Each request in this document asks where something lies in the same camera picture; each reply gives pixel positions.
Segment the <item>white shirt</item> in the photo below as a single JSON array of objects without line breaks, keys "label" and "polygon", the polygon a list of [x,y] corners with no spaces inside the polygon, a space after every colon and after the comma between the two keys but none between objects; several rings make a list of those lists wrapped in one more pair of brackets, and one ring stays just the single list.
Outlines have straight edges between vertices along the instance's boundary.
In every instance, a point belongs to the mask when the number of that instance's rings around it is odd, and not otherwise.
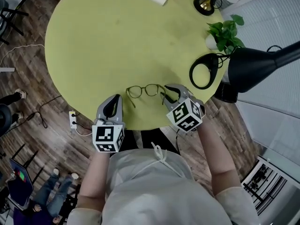
[{"label": "white shirt", "polygon": [[136,149],[111,157],[103,212],[74,209],[68,225],[258,225],[251,196],[232,187],[212,197],[172,152]]}]

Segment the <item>blue jeans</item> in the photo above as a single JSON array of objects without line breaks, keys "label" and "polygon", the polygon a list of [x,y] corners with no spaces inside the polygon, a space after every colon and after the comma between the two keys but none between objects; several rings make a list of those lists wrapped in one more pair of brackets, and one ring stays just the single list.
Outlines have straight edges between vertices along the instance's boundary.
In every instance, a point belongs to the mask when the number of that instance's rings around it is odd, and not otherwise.
[{"label": "blue jeans", "polygon": [[54,189],[58,179],[58,175],[52,174],[33,199],[33,201],[35,201],[36,203],[45,206],[53,218],[56,218],[58,216],[60,209],[67,197],[68,189],[73,182],[72,176],[67,176],[61,183],[60,188],[54,196],[53,200],[47,205],[49,195]]}]

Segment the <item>black pants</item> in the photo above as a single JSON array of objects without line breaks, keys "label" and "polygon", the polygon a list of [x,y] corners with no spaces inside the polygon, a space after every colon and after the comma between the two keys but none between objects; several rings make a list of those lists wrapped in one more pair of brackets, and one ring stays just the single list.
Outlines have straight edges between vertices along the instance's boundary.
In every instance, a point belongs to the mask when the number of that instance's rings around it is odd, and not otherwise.
[{"label": "black pants", "polygon": [[[21,99],[21,94],[19,92],[15,92],[12,95],[8,95],[6,97],[0,98],[0,104],[11,105],[14,102],[17,102]],[[15,113],[12,116],[12,124],[18,121],[19,116]]]},{"label": "black pants", "polygon": [[[164,133],[156,128],[154,130],[141,131],[142,134],[142,145],[143,148],[152,148],[153,146],[151,142],[154,142],[155,145],[159,145],[162,150],[168,150],[174,153],[179,154],[179,152],[175,149],[169,139],[164,135]],[[133,131],[125,130],[125,137],[123,143],[120,148],[121,151],[137,149],[135,137],[133,135]]]}]

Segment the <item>shirt sleeve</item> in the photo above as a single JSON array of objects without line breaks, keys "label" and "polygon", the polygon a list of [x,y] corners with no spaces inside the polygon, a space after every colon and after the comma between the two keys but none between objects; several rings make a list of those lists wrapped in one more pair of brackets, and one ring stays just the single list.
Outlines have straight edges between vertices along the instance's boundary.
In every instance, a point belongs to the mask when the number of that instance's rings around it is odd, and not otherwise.
[{"label": "shirt sleeve", "polygon": [[75,208],[67,218],[67,225],[100,225],[101,212],[93,209]]},{"label": "shirt sleeve", "polygon": [[231,187],[216,195],[233,224],[260,225],[252,197],[242,187]]}]

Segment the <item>wooden floor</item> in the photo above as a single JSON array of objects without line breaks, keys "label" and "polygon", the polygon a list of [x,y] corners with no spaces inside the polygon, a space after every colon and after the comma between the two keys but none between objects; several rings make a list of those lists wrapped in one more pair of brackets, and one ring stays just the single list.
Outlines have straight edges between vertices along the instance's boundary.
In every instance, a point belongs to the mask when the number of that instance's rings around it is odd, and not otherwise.
[{"label": "wooden floor", "polygon": [[[21,11],[30,14],[29,17],[16,17],[15,24],[24,32],[24,37],[12,31],[7,38],[10,45],[2,45],[0,59],[16,46],[29,44],[44,44],[47,24],[55,6],[60,0],[26,0]],[[4,67],[15,67],[14,73],[0,73],[0,97],[12,94],[17,88],[28,93],[26,100],[13,105],[13,111],[23,111],[25,117],[37,111],[39,107],[59,96],[45,63],[43,47],[23,47],[11,52],[2,63]],[[5,151],[6,157],[0,160],[0,170],[8,175],[11,170],[9,158],[24,143],[25,148],[16,160],[24,163],[35,151],[39,151],[29,166],[31,177],[45,166],[44,171],[35,183],[35,190],[39,189],[49,177],[54,167],[61,171],[77,172],[82,178],[88,168],[90,157],[95,149],[91,136],[80,137],[69,128],[68,111],[72,108],[63,98],[58,98],[42,108],[48,128],[45,129],[38,114],[24,125],[12,130],[0,138],[0,149]],[[254,144],[240,117],[235,105],[222,103],[211,99],[206,104],[207,116],[213,123],[219,136],[228,147],[240,178],[243,178],[255,163],[261,147]],[[92,122],[80,115],[78,122],[91,127]],[[171,142],[175,142],[176,132],[172,127],[161,128]],[[81,133],[89,131],[79,128]],[[141,144],[139,132],[135,132],[137,142]],[[190,165],[195,179],[210,189],[210,172],[205,155],[196,133],[179,133],[178,145],[182,156]]]}]

